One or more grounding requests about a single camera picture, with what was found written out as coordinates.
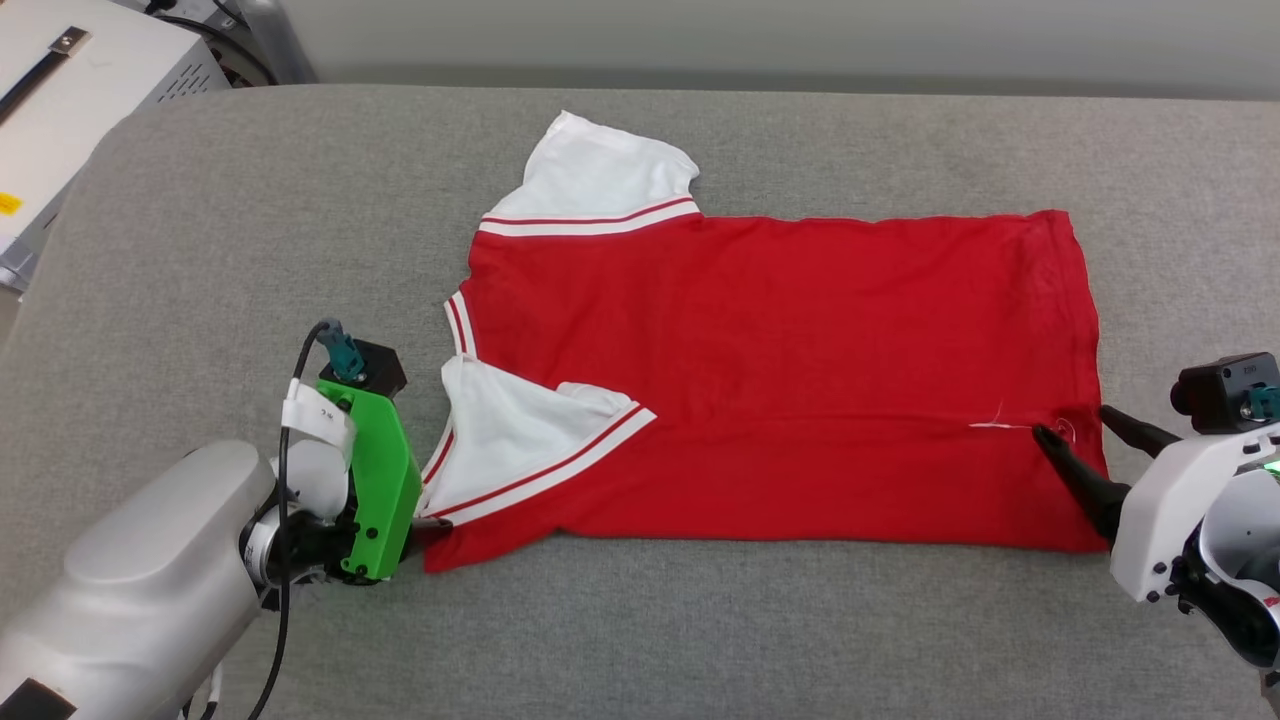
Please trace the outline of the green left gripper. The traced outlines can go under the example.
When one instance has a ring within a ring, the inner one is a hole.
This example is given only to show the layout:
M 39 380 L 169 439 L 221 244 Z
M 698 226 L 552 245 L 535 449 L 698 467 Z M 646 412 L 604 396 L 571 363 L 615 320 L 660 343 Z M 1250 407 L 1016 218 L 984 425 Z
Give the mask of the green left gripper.
M 398 407 L 384 395 L 320 379 L 319 392 L 338 404 L 356 425 L 349 478 L 355 493 L 351 550 L 332 565 L 338 582 L 372 585 L 390 579 L 415 534 L 442 533 L 453 524 L 440 518 L 413 518 L 421 493 L 419 464 Z

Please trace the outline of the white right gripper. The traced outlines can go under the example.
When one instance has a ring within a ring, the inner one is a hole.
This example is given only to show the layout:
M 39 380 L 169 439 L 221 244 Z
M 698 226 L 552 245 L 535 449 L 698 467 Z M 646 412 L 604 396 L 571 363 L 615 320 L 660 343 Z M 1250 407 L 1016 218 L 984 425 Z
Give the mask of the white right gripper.
M 1100 419 L 1124 445 L 1155 459 L 1133 487 L 1080 460 L 1044 425 L 1032 434 L 1060 480 L 1106 543 L 1110 570 L 1134 601 L 1172 583 L 1175 559 L 1190 561 L 1190 542 L 1210 577 L 1276 603 L 1267 584 L 1235 578 L 1252 555 L 1277 546 L 1277 425 L 1233 436 L 1179 436 L 1111 405 Z

